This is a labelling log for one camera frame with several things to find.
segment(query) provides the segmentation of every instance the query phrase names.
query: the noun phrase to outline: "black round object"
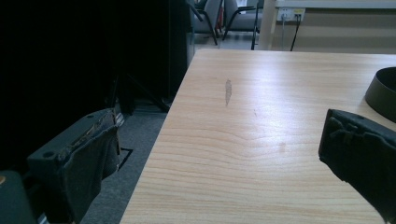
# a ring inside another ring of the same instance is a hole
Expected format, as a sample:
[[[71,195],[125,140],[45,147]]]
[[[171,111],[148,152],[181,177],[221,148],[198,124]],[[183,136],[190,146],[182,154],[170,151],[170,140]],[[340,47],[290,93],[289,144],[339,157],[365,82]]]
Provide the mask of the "black round object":
[[[396,67],[380,69],[367,89],[365,100],[380,115],[396,122]]]

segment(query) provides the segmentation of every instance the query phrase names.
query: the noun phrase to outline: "chair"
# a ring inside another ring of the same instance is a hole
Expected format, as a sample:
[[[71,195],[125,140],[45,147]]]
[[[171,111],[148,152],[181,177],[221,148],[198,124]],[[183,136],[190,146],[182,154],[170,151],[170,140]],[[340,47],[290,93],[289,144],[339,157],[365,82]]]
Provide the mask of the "chair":
[[[259,0],[256,6],[256,19],[254,21],[254,28],[253,28],[253,37],[251,38],[251,49],[254,50],[254,46],[256,45],[256,34],[260,33],[260,26],[259,26],[259,11],[264,9],[264,0]]]
[[[219,38],[219,32],[216,26],[219,20],[222,1],[223,0],[207,0],[204,10],[191,8],[194,12],[193,31],[196,34],[211,34],[216,45],[218,44],[217,38]]]
[[[243,11],[248,12],[250,10],[256,10],[255,7],[238,7],[236,0],[224,0],[224,13],[226,28],[222,40],[225,39],[229,31],[246,31],[254,32],[255,30],[255,13],[241,13]],[[257,27],[262,24],[262,12],[258,12],[257,15]]]

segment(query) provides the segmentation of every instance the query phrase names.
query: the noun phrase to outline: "wooden table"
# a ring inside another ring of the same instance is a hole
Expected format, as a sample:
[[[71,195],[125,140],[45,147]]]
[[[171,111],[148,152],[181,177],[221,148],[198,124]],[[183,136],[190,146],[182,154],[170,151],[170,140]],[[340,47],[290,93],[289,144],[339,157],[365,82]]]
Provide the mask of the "wooden table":
[[[121,223],[383,223],[318,145],[329,108],[396,131],[364,100],[394,65],[396,55],[198,50]]]

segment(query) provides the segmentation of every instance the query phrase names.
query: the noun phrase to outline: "scratch mark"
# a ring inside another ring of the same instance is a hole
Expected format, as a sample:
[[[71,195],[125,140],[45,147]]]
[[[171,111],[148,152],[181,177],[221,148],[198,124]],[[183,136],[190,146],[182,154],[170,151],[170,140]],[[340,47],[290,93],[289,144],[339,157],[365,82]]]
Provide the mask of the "scratch mark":
[[[225,83],[225,106],[228,106],[228,103],[230,102],[232,88],[233,86],[231,85],[231,80],[227,79]]]

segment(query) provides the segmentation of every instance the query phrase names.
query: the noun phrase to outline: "black cable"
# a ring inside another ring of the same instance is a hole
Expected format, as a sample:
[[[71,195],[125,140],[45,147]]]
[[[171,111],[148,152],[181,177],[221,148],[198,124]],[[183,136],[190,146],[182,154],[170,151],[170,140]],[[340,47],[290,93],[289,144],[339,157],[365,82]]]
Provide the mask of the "black cable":
[[[299,15],[296,15],[296,17],[297,17],[296,33],[294,34],[293,43],[291,44],[290,51],[293,51],[294,42],[296,41],[296,36],[297,36],[298,28],[300,27],[300,23],[301,23],[301,15],[300,15],[300,14],[299,14]]]

